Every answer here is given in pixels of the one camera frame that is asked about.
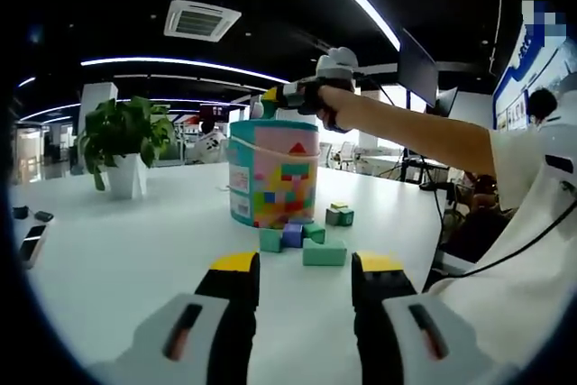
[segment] white flower pot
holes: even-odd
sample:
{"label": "white flower pot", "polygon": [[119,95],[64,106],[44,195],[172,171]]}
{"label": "white flower pot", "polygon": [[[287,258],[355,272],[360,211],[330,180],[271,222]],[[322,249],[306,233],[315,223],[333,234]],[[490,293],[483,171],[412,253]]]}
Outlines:
{"label": "white flower pot", "polygon": [[106,175],[113,198],[127,199],[146,196],[146,175],[148,168],[139,153],[122,157],[114,156],[118,167],[107,167]]}

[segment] green leaves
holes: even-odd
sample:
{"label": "green leaves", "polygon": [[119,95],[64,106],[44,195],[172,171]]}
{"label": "green leaves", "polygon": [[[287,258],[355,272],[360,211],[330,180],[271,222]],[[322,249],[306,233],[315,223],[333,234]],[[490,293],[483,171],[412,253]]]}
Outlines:
{"label": "green leaves", "polygon": [[166,107],[135,96],[128,103],[105,101],[87,114],[86,129],[78,145],[88,171],[94,175],[97,190],[105,189],[100,168],[116,167],[115,155],[140,153],[144,164],[150,167],[159,151],[175,140],[167,112]]}

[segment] air conditioner vent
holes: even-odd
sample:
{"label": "air conditioner vent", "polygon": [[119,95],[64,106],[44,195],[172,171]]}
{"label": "air conditioner vent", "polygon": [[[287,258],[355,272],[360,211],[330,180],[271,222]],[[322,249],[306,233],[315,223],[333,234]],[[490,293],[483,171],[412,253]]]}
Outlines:
{"label": "air conditioner vent", "polygon": [[166,36],[217,42],[241,17],[232,9],[173,0],[164,27]]}

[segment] plastic bucket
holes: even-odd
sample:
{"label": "plastic bucket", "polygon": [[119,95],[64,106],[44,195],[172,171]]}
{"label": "plastic bucket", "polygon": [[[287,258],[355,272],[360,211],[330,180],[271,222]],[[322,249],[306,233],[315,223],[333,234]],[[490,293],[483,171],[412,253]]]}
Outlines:
{"label": "plastic bucket", "polygon": [[230,124],[231,215],[254,227],[281,228],[315,213],[318,129],[304,122]]}

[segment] ceiling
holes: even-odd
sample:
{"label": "ceiling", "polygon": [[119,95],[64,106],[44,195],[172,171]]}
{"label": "ceiling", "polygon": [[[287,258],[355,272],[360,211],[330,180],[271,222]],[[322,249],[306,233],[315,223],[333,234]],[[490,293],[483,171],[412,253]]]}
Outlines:
{"label": "ceiling", "polygon": [[[189,65],[125,62],[83,68],[83,60],[132,56],[200,60],[286,80],[314,73],[316,59],[330,47],[351,48],[361,66],[397,61],[395,49],[353,0],[189,0],[242,13],[220,42],[164,36],[170,1],[21,0],[17,20],[23,31],[14,42],[19,52],[14,64],[19,116],[76,103],[82,85],[98,81],[114,81],[119,97],[223,101],[258,93],[237,85],[275,85],[268,79]],[[490,58],[499,0],[369,1],[396,33],[407,29],[435,60],[468,64],[467,71],[442,72],[440,88],[458,85],[470,91],[492,92],[517,37],[520,0],[503,0],[494,64]],[[150,74],[206,78],[233,85],[147,77]],[[115,77],[119,75],[140,77]],[[28,77],[36,80],[16,87]],[[378,79],[383,83],[395,81],[394,74]],[[187,103],[174,107],[195,108]]]}

